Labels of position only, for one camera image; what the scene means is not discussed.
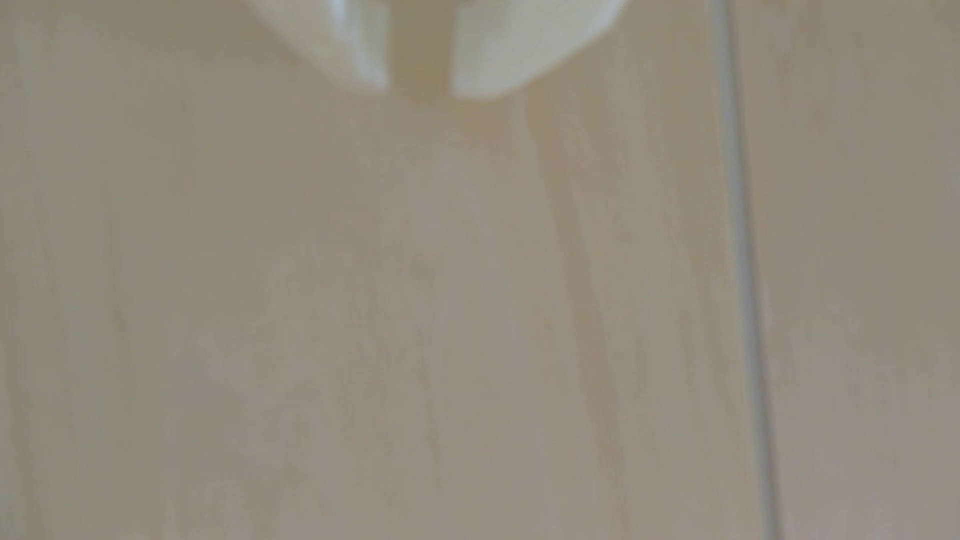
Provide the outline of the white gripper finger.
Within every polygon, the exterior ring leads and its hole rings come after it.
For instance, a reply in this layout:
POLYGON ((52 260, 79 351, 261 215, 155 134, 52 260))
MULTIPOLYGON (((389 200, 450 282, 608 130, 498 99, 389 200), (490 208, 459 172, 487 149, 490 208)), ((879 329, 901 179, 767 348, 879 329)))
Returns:
POLYGON ((451 93, 518 91, 602 38, 627 1, 465 1, 454 19, 451 93))
POLYGON ((385 1, 248 1, 296 55, 354 92, 390 91, 385 1))

